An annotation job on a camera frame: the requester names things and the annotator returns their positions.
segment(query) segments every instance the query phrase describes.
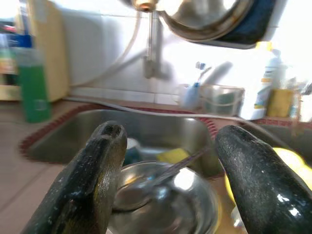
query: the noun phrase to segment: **metal bowl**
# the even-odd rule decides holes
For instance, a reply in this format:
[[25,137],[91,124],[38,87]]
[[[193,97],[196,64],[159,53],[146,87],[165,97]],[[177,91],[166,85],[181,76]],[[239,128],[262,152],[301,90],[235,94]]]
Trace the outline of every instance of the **metal bowl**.
[[[139,177],[153,179],[172,164],[140,162],[124,167],[118,187]],[[154,188],[152,200],[131,211],[113,212],[109,231],[113,234],[213,234],[218,223],[218,199],[208,181],[188,168]]]
[[189,41],[219,38],[246,16],[254,0],[160,0],[157,11],[178,36]]

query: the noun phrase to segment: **dish soap bottle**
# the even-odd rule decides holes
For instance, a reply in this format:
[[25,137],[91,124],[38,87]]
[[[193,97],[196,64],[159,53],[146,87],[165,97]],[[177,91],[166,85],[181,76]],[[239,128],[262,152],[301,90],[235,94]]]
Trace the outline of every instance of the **dish soap bottle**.
[[272,53],[272,43],[258,42],[250,68],[252,77],[244,85],[245,97],[239,115],[241,118],[255,120],[265,116],[272,79],[278,65],[279,58]]
[[30,35],[18,35],[17,38],[15,53],[26,121],[37,123],[48,120],[51,108],[45,87],[42,57],[39,50],[32,47]]

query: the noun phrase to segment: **white tube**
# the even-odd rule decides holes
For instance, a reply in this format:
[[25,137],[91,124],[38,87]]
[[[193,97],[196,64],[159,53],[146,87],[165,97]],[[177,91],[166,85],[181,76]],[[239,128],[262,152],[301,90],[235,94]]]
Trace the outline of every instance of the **white tube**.
[[102,75],[100,75],[100,76],[98,76],[96,78],[93,78],[91,80],[86,80],[86,81],[83,81],[83,82],[80,82],[80,83],[71,84],[71,86],[72,87],[85,86],[86,84],[92,83],[92,82],[96,81],[97,79],[104,78],[110,71],[112,71],[114,68],[116,68],[118,65],[120,65],[120,63],[128,55],[129,51],[131,50],[132,46],[134,45],[134,43],[135,43],[135,41],[137,39],[138,31],[140,29],[140,23],[141,23],[141,12],[137,11],[135,28],[134,28],[132,37],[131,37],[127,47],[125,48],[123,53],[106,69],[106,71],[102,73]]
[[115,108],[115,109],[122,110],[122,111],[128,111],[128,112],[144,114],[144,115],[152,115],[152,116],[168,116],[168,117],[184,117],[184,118],[217,118],[217,119],[233,120],[233,121],[236,121],[239,123],[244,123],[248,126],[253,127],[254,129],[260,131],[261,133],[265,134],[266,136],[268,136],[269,138],[274,140],[276,143],[280,144],[283,148],[291,150],[291,148],[288,146],[288,144],[283,142],[281,139],[276,137],[274,134],[270,133],[269,131],[267,131],[266,129],[260,127],[259,125],[255,124],[255,123],[252,123],[248,120],[245,120],[245,119],[242,119],[239,117],[225,117],[225,116],[216,116],[216,115],[209,115],[209,114],[168,114],[168,113],[141,111],[141,110],[136,110],[136,109],[132,109],[132,108],[124,107],[124,106],[111,104],[111,103],[104,102],[104,101],[89,100],[87,98],[80,98],[80,97],[66,97],[66,98],[64,98],[64,100],[77,101],[77,102],[89,102],[89,103],[108,106],[108,107]]

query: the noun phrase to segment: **green bottle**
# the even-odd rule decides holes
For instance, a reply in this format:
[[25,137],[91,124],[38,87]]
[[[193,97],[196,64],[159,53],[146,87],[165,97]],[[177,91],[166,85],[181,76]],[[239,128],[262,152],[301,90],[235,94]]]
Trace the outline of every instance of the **green bottle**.
[[32,48],[30,35],[18,35],[18,43],[15,52],[26,121],[37,123],[48,120],[51,117],[51,106],[42,57],[37,49]]

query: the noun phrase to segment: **bottle label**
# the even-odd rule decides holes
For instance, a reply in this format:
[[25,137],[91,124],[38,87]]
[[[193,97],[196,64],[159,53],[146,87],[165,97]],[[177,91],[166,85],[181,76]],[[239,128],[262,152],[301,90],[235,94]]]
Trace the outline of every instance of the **bottle label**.
[[263,109],[266,107],[271,92],[274,71],[275,67],[266,67],[264,76],[261,79],[261,90],[257,93],[257,98],[254,104],[255,109]]
[[17,47],[15,52],[18,66],[32,67],[43,64],[41,53],[37,49],[25,49]]
[[36,111],[45,111],[48,109],[47,100],[36,99],[34,100],[35,110]]

